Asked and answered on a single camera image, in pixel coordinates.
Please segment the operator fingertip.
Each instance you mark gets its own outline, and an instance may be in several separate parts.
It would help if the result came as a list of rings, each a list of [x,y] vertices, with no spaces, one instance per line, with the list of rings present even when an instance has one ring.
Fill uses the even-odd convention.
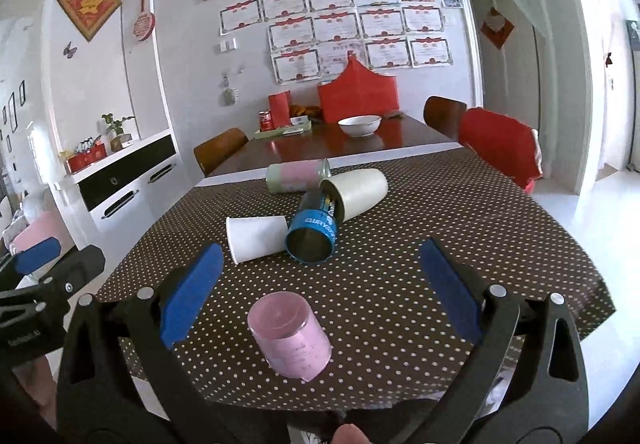
[[[354,424],[342,424],[331,440],[331,444],[371,444],[370,440]]]

